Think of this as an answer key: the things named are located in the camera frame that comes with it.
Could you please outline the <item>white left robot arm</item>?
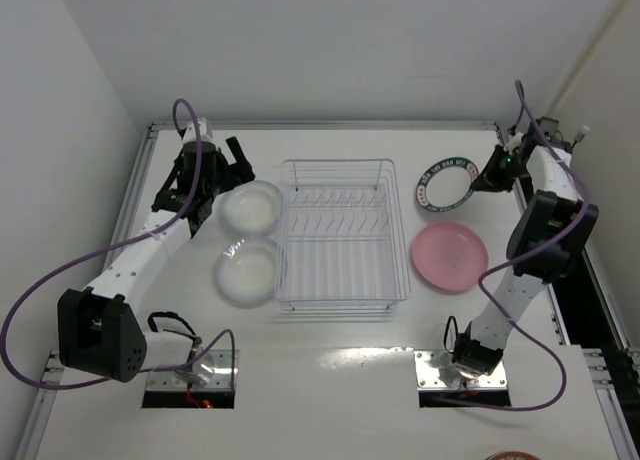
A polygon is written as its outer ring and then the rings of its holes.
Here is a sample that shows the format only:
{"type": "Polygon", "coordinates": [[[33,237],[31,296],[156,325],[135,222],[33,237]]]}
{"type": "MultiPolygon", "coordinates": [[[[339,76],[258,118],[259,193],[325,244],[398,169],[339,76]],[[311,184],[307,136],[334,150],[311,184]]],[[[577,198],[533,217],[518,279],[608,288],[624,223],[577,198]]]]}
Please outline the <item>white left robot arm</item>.
{"type": "Polygon", "coordinates": [[[83,290],[67,290],[57,304],[61,363],[120,382],[146,370],[184,369],[196,354],[195,334],[142,325],[141,302],[169,259],[199,231],[214,200],[255,178],[237,138],[227,161],[212,142],[183,144],[139,234],[83,290]]]}

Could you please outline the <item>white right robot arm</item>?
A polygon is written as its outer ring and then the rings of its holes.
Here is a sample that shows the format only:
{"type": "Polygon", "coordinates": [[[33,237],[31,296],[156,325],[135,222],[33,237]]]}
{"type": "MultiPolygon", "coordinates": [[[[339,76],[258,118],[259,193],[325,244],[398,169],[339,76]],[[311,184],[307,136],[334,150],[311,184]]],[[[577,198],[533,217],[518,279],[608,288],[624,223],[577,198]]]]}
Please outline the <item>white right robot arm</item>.
{"type": "Polygon", "coordinates": [[[529,179],[534,193],[512,232],[503,278],[482,312],[456,335],[451,362],[469,375],[492,373],[502,360],[509,336],[532,300],[568,275],[582,254],[599,216],[585,204],[566,168],[567,147],[535,134],[518,134],[494,148],[471,183],[477,192],[503,192],[529,179]]]}

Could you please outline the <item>green rimmed white plate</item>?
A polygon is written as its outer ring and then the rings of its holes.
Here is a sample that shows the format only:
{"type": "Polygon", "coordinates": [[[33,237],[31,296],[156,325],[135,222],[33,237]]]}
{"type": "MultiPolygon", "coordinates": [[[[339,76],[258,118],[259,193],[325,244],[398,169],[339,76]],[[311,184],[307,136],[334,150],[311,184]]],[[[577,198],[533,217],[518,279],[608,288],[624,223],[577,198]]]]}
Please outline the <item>green rimmed white plate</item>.
{"type": "Polygon", "coordinates": [[[465,157],[449,157],[430,166],[419,178],[416,204],[431,213],[444,213],[463,205],[473,194],[477,166],[465,157]]]}

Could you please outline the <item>pink plastic plate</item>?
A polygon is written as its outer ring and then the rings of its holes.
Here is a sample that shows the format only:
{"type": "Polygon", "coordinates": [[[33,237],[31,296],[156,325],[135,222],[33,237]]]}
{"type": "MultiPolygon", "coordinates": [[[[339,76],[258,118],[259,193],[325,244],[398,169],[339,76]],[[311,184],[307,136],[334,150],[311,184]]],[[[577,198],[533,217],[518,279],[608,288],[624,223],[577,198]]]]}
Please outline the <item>pink plastic plate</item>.
{"type": "Polygon", "coordinates": [[[455,222],[436,222],[421,229],[412,242],[411,257],[427,283],[449,293],[472,289],[489,264],[483,240],[455,222]]]}

